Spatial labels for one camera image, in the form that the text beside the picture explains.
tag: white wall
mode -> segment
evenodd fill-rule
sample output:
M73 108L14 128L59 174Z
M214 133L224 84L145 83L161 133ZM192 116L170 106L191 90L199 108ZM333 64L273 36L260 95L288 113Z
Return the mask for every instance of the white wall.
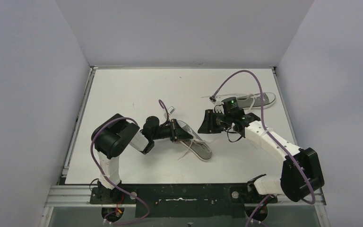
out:
M331 225L363 226L363 1L315 0L277 75L299 144L320 156Z
M54 0L0 0L0 226L37 226L88 71Z
M56 0L91 65L265 67L313 0Z

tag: wire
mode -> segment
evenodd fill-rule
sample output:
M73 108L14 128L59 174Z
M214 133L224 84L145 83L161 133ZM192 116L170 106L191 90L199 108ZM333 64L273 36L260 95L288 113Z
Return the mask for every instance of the wire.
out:
M212 98L215 98L215 96L218 94L218 92L220 91L220 89L223 87L223 85L225 85L225 83L230 80L230 78L234 77L235 75L241 73L241 72L247 72L249 74L251 74L255 81L258 84L258 88L259 88L259 94L260 94L260 99L261 99L261 121L262 121L262 127L264 129L266 129L265 126L265 121L264 121L264 94L262 92L262 87L261 84L259 83L259 80L257 78L257 76L255 76L254 73L252 73L249 70L240 70L237 71L235 73L233 73L232 75L230 75L226 80L223 81L223 83L220 85L220 87L216 90L216 92L212 95ZM314 189L312 188L312 185L310 183L310 181L308 180L307 176L305 175L304 171L301 169L301 166L298 164L297 160L293 157L293 155L269 132L267 131L267 135L280 147L282 148L282 150L289 156L290 160L294 163L294 166L297 168L298 172L300 173L300 175L302 176L302 178L305 181L305 184L307 185L308 189L310 190L310 194L312 197L312 201L308 201L306 199L302 199L304 202L308 203L308 204L315 204L315 192Z
M120 202L118 202L118 203L116 204L116 210L117 210L119 213L122 213L122 211L118 208L118 205L119 205L119 204L121 204L123 201L124 201L124 195L122 194L122 195L121 195L121 200L120 200Z
M251 222L251 220L253 220L252 219L252 217L254 216L254 214L255 214L255 212L257 212L257 210L258 210L258 208L261 206L261 204L263 204L269 197L270 197L271 195L267 195L267 196L265 196L265 198L264 199L262 199L261 200L261 202L259 202L259 204L258 204L258 206L256 206L256 208L254 209L254 211L251 213L251 215L248 217L248 220L247 220L247 222L245 223L245 227L247 227L249 224L250 224L250 222Z
M231 141L230 140L230 138L229 138L229 133L231 133L231 132L229 132L229 130L230 129L228 129L227 131L226 131L226 135L227 135L227 139L229 140L229 142L231 142L231 143L234 143L234 142L237 142L237 141L239 141L239 140L241 140L242 138L243 138L243 136L240 136L238 139L236 139L235 141Z
M180 158L178 158L177 160L181 159L182 157L186 156L186 154L188 153L188 151L191 149L191 146L193 145L194 140L191 140L190 146L189 148L187 148L187 150L183 153L182 156L180 156Z
M92 184L93 184L93 182L94 182L94 181L96 181L96 180L99 180L99 178L95 178L95 179L94 179L94 180L90 183L90 185L88 186L88 188L90 189L90 191L91 191L91 192L93 192L93 190L91 189L91 185L92 185Z
M162 109L164 109L166 111L166 121L163 124L161 124L160 127L162 127L164 125L167 125L170 122L169 121L169 112L168 112L168 109L165 106L165 103L163 103L162 100L158 99L158 102L159 102L159 105L162 107Z
M102 126L102 128L100 128L99 130L98 130L98 132L95 134L95 136L93 137L93 139L91 140L91 147L90 147L90 152L91 152L91 157L93 158L93 161L95 162L95 164L96 164L96 166L98 167L98 169L99 169L99 171L101 172L101 174L102 174L102 176L105 178L105 180L107 181L107 182L109 182L113 187L115 187L117 190L119 190L119 191L121 191L121 192L123 192L123 193L125 193L126 195L129 195L129 196L131 196L131 197L133 197L133 198L136 198L136 200L138 200L138 201L140 201L146 208L147 208L147 213L144 215L144 216L142 216L142 217L140 217L140 218L138 218L138 219L136 219L136 220L131 220L131 221L126 221L126 222L123 222L123 223L113 223L114 225L117 225L117 226L119 226L119 225L126 225L126 224L131 224L131 223L136 223L136 222L138 222L138 221L141 221L142 219L144 219L144 218L146 218L148 215L149 215L149 213L151 212L151 210L150 210L150 208L149 208L149 206L148 206L148 204L147 203L145 203L142 199L140 199L139 197L137 197L137 196L135 196L135 195L133 195L133 194L131 194L130 192L128 192L128 191L126 191L126 190L124 190L124 189L122 189L121 187L119 187L119 186L117 186L115 183L113 183L107 176L106 176L106 174L105 174L105 172L104 172L104 170L102 169L102 167L99 165L99 163L98 163L98 161L96 160L96 158L95 158L95 156L94 156L94 143L95 143L95 141L96 141L96 139L98 138L98 136L101 134L101 132L106 128L106 127L108 127L109 125L111 125L111 124L113 124L113 123L115 123L115 122L118 122L118 121L120 121L120 120L130 120L130 121L132 121L132 122L134 122L136 125L138 125L137 124L137 122L135 121L135 120L133 120L133 119L131 119L131 118L129 118L129 117L120 117L120 118L116 118L116 119L113 119L113 120L111 120L111 121L109 121L108 123L106 123L104 126Z

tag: grey sneaker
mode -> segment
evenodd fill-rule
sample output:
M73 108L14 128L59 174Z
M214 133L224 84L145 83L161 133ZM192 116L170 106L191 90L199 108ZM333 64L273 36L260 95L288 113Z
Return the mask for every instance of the grey sneaker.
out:
M264 92L264 109L270 107L275 103L276 96L272 92ZM237 97L237 104L240 108L250 108L250 109L260 109L261 108L261 98L258 94L249 94L247 96Z
M225 95L217 95L215 97L216 102L212 102L215 105L215 112L222 113L222 100L228 97L236 97L237 104L241 109L260 109L261 108L261 99L258 94L239 94L239 93L231 93ZM276 96L272 92L264 92L264 109L269 108L275 103Z

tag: white tabletop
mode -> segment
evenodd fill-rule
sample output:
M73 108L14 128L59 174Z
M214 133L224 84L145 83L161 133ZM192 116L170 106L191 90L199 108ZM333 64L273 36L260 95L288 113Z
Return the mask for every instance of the white tabletop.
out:
M171 118L182 120L197 131L204 111L214 106L208 98L219 85L238 69L98 69L91 86L78 136L71 156L67 184L88 184L99 177L90 156L92 132L119 113L135 119L140 127L149 116L165 120L158 104L162 99L176 111ZM294 142L287 116L271 69L253 69L264 92L273 92L276 102L265 109L265 124L279 135ZM219 94L258 93L250 74L230 79ZM259 110L253 111L260 116ZM178 158L186 148L169 139L156 140L146 155L128 146L120 156L123 183L243 183L259 174L281 175L282 166L261 148L248 140L230 143L226 134L200 134L213 151L210 161L203 162L193 153Z

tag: purple cable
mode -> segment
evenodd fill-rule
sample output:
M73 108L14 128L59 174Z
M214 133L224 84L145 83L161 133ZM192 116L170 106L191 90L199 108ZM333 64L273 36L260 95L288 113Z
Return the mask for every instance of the purple cable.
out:
M261 99L261 120L262 120L262 127L264 129L266 129L265 126L265 121L264 121L264 101L263 101L263 97L264 94L262 93L262 87L261 84L259 83L259 80L257 78L257 76L254 75L254 73L252 73L251 71L248 70L240 70L237 71L235 73L233 73L231 76L229 76L218 88L218 90L216 90L216 92L212 95L212 98L215 98L215 96L218 94L218 92L220 91L220 89L223 87L223 85L225 85L225 83L230 80L230 78L232 78L233 76L235 76L236 74L239 74L241 72L247 72L249 74L251 74L254 79L256 80L258 87L259 87L259 93L260 93L260 99ZM310 190L310 194L312 197L312 201L308 201L306 199L302 199L304 202L308 203L308 204L315 204L315 193L314 193L314 189L312 188L312 185L310 183L310 181L308 180L307 176L305 175L304 171L301 169L300 165L298 164L297 160L293 157L293 155L269 132L267 131L267 135L280 147L283 149L283 151L289 156L289 158L293 161L294 166L298 169L298 172L300 172L302 178L305 181L305 184L307 185L308 189Z
M111 185L113 185L117 190L119 190L119 191L121 191L121 192L123 192L123 193L125 193L125 194L127 194L127 195L129 195L129 196L131 196L131 197L134 197L134 198L136 198L136 200L138 200L138 201L140 201L146 208L147 208L147 213L144 215L144 216L142 216L142 217L140 217L140 218L138 218L138 219L136 219L136 220L131 220L131 221L126 221L126 222L123 222L123 223L112 223L112 224L114 224L114 225L116 225L116 226L119 226L119 225L127 225L127 224L132 224L132 223L135 223L135 222L138 222L138 221L141 221L142 219L144 219L144 218L146 218L148 215L149 215L149 213L150 213L150 209L149 209L149 206L148 206L148 204L146 204L142 199L140 199L139 197L137 197L137 196L135 196L135 195L133 195L133 194L131 194L130 192L128 192L128 191L126 191L126 190L124 190L124 189L122 189L122 188L120 188L119 186L117 186L115 183L113 183L111 180L109 180L109 178L105 175L105 172L104 172L104 170L102 169L102 167L99 165L99 163L98 163L98 161L96 160L96 158L94 157L94 143L95 143L95 141L96 141L96 138L98 138L98 136L99 136L99 134L101 134L101 132L106 128L106 127L108 127L109 125L111 125L111 124L113 124L113 123L115 123L115 122L117 122L117 121L120 121L120 120L130 120L130 121L132 121L132 122L134 122L136 125L138 125L137 124L137 122L135 121L135 120L133 120L133 119L131 119L131 118L129 118L129 117L120 117L120 118L116 118L116 119L113 119L112 121L109 121L108 123L106 123L104 126L102 126L102 128L100 128L99 130L98 130L98 132L95 134L95 136L93 137L93 139L92 139L92 141L91 141L91 148L90 148L90 151L91 151L91 156L92 156L92 158L93 158L93 160L94 160L94 162L95 162L95 164L96 164L96 166L99 168L99 171L101 172L101 174L102 174L102 176L105 178L105 180L107 180Z
M165 103L163 103L162 100L158 99L158 102L159 102L159 105L162 107L162 109L165 109L165 111L166 111L166 121L165 122L168 122L169 121L168 109L166 108Z
M252 216L254 216L255 212L257 212L257 210L259 209L259 207L261 206L261 204L263 204L268 198L270 197L270 195L265 196L264 199L261 200L261 202L259 202L258 206L254 209L254 211L251 213L250 217L248 217L247 222L245 223L245 227L247 227L252 219Z

